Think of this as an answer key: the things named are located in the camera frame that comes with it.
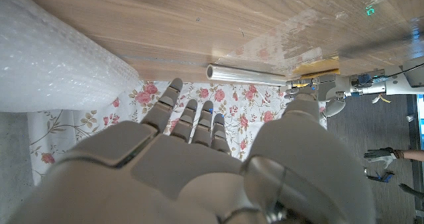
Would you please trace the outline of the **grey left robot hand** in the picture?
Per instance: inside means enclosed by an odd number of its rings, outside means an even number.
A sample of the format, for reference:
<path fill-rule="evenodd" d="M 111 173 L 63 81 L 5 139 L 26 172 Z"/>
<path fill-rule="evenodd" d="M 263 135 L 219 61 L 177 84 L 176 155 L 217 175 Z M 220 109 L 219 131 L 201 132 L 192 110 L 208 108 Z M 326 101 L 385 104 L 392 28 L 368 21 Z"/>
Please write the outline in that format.
<path fill-rule="evenodd" d="M 324 74 L 316 78 L 287 81 L 289 89 L 284 97 L 294 99 L 301 93 L 312 95 L 319 103 L 325 103 L 321 115 L 331 117 L 345 108 L 347 97 L 385 93 L 387 79 L 384 70 L 351 76 Z"/>

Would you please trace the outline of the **person's gloved hand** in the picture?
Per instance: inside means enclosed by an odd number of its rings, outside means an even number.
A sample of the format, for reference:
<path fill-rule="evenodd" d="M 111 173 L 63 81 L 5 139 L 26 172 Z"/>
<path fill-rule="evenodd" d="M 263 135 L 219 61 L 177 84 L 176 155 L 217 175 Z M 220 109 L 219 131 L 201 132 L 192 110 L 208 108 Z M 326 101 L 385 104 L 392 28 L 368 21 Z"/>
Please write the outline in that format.
<path fill-rule="evenodd" d="M 387 169 L 394 160 L 403 159 L 404 156 L 402 150 L 395 150 L 391 147 L 386 147 L 368 150 L 368 152 L 364 153 L 364 158 L 368 162 L 383 162 L 384 169 Z"/>

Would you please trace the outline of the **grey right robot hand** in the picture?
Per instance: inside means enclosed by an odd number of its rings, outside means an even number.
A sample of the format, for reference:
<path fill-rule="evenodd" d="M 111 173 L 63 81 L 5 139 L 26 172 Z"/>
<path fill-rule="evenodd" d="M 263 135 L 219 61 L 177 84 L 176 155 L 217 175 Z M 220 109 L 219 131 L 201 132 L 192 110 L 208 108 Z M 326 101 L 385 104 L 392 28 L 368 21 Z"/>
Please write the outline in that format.
<path fill-rule="evenodd" d="M 89 137 L 57 161 L 11 223 L 375 223 L 363 166 L 319 123 L 318 85 L 288 91 L 281 118 L 231 156 L 212 102 L 191 100 L 169 135 L 183 83 L 145 118 Z"/>

